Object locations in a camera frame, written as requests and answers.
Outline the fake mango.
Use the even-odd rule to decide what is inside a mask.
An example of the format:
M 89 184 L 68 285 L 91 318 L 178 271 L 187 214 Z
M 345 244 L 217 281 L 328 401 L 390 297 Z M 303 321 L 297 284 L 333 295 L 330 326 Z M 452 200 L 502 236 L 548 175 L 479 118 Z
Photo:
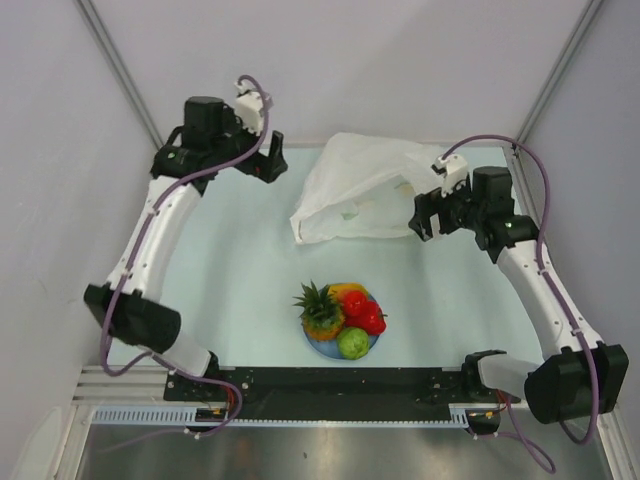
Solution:
M 366 297 L 369 296 L 368 290 L 359 283 L 332 283 L 329 285 L 329 294 L 338 301 L 341 301 L 346 294 L 352 291 L 359 291 Z

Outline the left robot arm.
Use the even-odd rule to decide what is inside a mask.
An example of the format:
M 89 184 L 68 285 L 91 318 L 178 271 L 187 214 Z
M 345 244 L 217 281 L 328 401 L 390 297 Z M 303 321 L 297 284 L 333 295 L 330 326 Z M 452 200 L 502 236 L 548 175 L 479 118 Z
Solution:
M 256 90 L 238 94 L 234 105 L 207 96 L 185 102 L 183 123 L 154 156 L 145 205 L 125 251 L 107 280 L 84 293 L 101 328 L 103 364 L 117 339 L 178 371 L 197 398 L 219 392 L 217 356 L 192 339 L 180 313 L 160 300 L 186 221 L 218 172 L 235 168 L 271 183 L 286 171 L 283 135 L 268 129 L 271 104 Z

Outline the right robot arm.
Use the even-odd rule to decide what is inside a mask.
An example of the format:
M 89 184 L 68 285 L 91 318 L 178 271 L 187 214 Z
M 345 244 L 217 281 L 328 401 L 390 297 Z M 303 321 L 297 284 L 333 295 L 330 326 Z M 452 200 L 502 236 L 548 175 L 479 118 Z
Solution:
M 629 367 L 620 345 L 608 345 L 589 325 L 562 285 L 534 220 L 516 213 L 512 177 L 485 166 L 449 174 L 431 170 L 435 183 L 414 199 L 410 228 L 423 241 L 466 229 L 509 280 L 536 333 L 543 360 L 536 364 L 502 350 L 470 354 L 463 393 L 484 401 L 496 390 L 528 403 L 542 424 L 611 412 Z

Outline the white plastic bag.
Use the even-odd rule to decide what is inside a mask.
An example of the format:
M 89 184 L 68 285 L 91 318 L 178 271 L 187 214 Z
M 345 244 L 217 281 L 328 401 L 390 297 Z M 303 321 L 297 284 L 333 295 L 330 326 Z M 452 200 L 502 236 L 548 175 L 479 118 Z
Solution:
M 294 241 L 303 245 L 410 235 L 414 197 L 441 185 L 431 168 L 440 152 L 437 146 L 407 140 L 332 136 L 290 217 Z

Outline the fake red wax apple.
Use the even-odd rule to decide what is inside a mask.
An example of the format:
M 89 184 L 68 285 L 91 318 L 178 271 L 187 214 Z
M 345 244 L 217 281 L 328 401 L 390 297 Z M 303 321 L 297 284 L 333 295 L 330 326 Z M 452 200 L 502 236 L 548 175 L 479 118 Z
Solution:
M 359 290 L 352 290 L 347 292 L 342 299 L 342 308 L 347 317 L 359 316 L 366 303 L 368 296 Z

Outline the fake pineapple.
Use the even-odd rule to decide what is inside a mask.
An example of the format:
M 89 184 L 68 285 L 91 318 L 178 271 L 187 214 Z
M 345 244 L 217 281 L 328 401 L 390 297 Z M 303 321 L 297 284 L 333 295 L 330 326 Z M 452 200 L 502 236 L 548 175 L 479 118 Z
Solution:
M 304 332 L 315 341 L 334 340 L 346 321 L 342 307 L 330 285 L 319 288 L 313 281 L 301 284 L 294 305 L 302 309 L 299 318 Z

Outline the fake green fruit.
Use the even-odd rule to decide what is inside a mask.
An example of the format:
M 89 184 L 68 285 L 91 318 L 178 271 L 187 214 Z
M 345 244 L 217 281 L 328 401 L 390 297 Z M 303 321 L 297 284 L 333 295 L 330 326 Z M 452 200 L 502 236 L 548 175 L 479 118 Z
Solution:
M 347 360 L 358 360 L 370 349 L 369 335 L 357 327 L 344 328 L 336 337 L 336 343 L 341 356 Z

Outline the fake red fruit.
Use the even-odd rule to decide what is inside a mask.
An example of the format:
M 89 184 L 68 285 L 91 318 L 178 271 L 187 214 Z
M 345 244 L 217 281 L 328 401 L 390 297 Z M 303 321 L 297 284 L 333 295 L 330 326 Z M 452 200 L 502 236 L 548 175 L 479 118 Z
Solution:
M 386 330 L 385 315 L 376 302 L 367 301 L 358 315 L 347 318 L 345 326 L 360 328 L 368 335 L 378 336 Z

